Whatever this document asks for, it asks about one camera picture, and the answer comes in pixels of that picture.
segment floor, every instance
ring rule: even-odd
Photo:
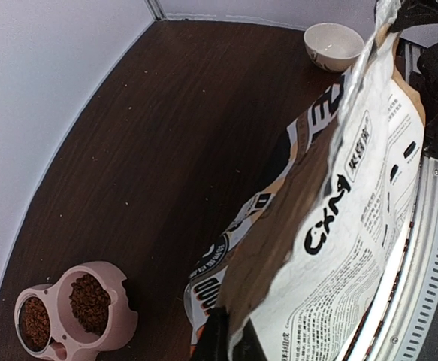
[[[98,360],[188,360],[188,273],[253,193],[278,134],[335,77],[308,60],[299,31],[154,23],[32,201],[0,292],[0,361],[33,359],[14,330],[21,290],[100,259],[127,274],[140,319],[127,347]]]

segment pet bowl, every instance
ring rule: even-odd
[[[87,332],[72,309],[71,295],[74,291],[72,284],[84,275],[93,276],[100,284],[101,290],[110,297],[110,301],[107,300],[110,304],[102,306],[100,310],[104,320],[104,329],[100,335]],[[70,268],[54,285],[41,284],[22,291],[15,304],[14,319],[23,348],[38,359],[94,361],[101,351],[118,350],[124,347],[133,337],[138,322],[137,312],[128,307],[128,298],[122,285],[125,279],[126,276],[122,271],[108,262],[89,262]],[[39,346],[36,345],[36,339],[34,344],[31,342],[30,335],[24,333],[23,323],[26,318],[24,312],[30,302],[35,303],[34,314],[37,314],[37,320],[34,320],[32,326],[35,327],[35,321],[43,322],[43,325],[39,325],[41,331]],[[84,298],[84,302],[89,304],[88,295]]]
[[[364,48],[364,40],[347,26],[320,23],[304,34],[307,54],[318,67],[330,71],[345,71],[355,63]]]

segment black printed graphic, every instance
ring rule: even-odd
[[[304,241],[304,248],[306,252],[312,256],[315,256],[320,252],[322,246],[327,241],[329,232],[331,231],[331,223],[336,219],[339,214],[338,204],[345,193],[351,192],[349,182],[343,175],[337,175],[337,194],[329,198],[328,206],[322,209],[323,219],[316,225],[309,229]]]
[[[397,166],[397,164],[394,164],[394,167],[392,167],[392,169],[391,169],[391,179],[390,179],[391,182],[394,179],[394,177],[396,176],[398,170],[399,170],[399,167]]]
[[[397,112],[402,108],[402,104],[399,103],[397,98],[392,99],[391,104],[389,104],[388,112],[389,112],[389,120],[392,120],[397,114]]]
[[[226,233],[212,245],[209,251],[202,256],[202,259],[195,265],[195,270],[190,274],[189,280],[208,272],[216,267],[224,259],[228,250],[228,236]]]
[[[417,144],[415,142],[412,142],[411,144],[409,144],[407,149],[404,151],[404,158],[408,158],[412,154],[412,152],[414,152],[416,145]]]
[[[385,225],[385,232],[384,232],[384,239],[382,240],[382,247],[384,247],[385,244],[385,240],[387,239],[387,231],[388,231],[389,226],[386,224]]]
[[[332,121],[335,113],[339,109],[339,103],[344,95],[344,83],[346,73],[342,74],[339,82],[328,87],[325,92],[310,107],[310,132],[312,133],[312,143],[319,134]]]
[[[219,289],[220,282],[215,277],[200,282],[194,287],[195,297],[201,303],[201,308],[206,315],[209,315],[210,309],[216,305]]]
[[[253,203],[249,206],[249,209],[247,209],[247,212],[244,216],[244,219],[252,216],[253,214],[259,212],[262,208],[264,208],[272,198],[272,193],[258,193],[254,196]],[[239,223],[230,226],[227,228],[226,232],[233,232],[236,229],[238,229],[242,225],[243,221],[240,221]]]
[[[346,163],[346,173],[352,182],[355,181],[362,159],[366,153],[367,145],[370,143],[371,132],[372,122],[369,118],[369,112],[366,111],[362,118],[361,128],[355,135],[354,145],[349,151],[349,157]]]

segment pink plastic bowl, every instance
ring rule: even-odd
[[[110,295],[108,323],[102,336],[85,332],[71,310],[71,284],[87,273]],[[108,262],[89,262],[70,268],[54,285],[40,284],[22,291],[15,304],[15,328],[23,348],[38,359],[94,361],[101,351],[124,347],[135,334],[138,322],[138,313],[128,307],[122,285],[125,279],[123,272]],[[20,312],[31,297],[44,303],[50,318],[50,340],[43,350],[32,350],[20,331]]]

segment dry kibble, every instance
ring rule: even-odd
[[[107,328],[110,296],[92,275],[84,275],[71,284],[72,314],[86,332],[102,336]]]
[[[23,340],[33,351],[43,350],[50,338],[50,319],[44,303],[31,297],[23,304],[20,323]]]

